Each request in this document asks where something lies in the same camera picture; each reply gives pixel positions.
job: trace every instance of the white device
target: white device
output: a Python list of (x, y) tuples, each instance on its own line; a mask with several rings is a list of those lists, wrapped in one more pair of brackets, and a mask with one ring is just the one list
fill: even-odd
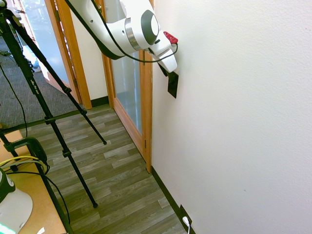
[(107, 57), (118, 59), (125, 56), (123, 52), (131, 54), (143, 49), (154, 59), (162, 59), (158, 63), (169, 73), (177, 68), (172, 45), (148, 0), (120, 0), (126, 18), (107, 24), (92, 0), (65, 1)]
[(31, 197), (15, 187), (0, 168), (0, 233), (17, 234), (33, 209)]

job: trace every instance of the green light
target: green light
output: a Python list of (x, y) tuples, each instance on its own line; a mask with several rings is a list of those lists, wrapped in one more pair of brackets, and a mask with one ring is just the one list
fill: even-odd
[(16, 232), (0, 223), (0, 234), (16, 234)]

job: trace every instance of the plug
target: plug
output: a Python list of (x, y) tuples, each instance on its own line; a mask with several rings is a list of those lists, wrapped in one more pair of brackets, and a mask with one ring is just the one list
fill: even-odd
[(182, 220), (183, 220), (183, 222), (185, 223), (186, 226), (188, 226), (188, 227), (190, 226), (189, 219), (186, 216), (184, 216), (182, 218)]

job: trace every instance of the red gripper part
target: red gripper part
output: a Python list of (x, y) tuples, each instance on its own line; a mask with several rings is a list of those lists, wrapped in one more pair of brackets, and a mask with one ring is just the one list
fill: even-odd
[(172, 36), (170, 33), (164, 32), (164, 35), (166, 36), (166, 38), (168, 38), (171, 44), (177, 44), (178, 39)]

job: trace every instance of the wood laminate floor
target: wood laminate floor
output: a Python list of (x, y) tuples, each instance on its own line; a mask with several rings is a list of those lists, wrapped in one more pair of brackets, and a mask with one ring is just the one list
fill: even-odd
[[(92, 206), (50, 125), (30, 127), (51, 166), (48, 176), (63, 194), (76, 234), (185, 234), (133, 141), (109, 105), (88, 111), (107, 145), (82, 115), (57, 120), (57, 125), (98, 207)], [(58, 193), (55, 193), (62, 205)]]

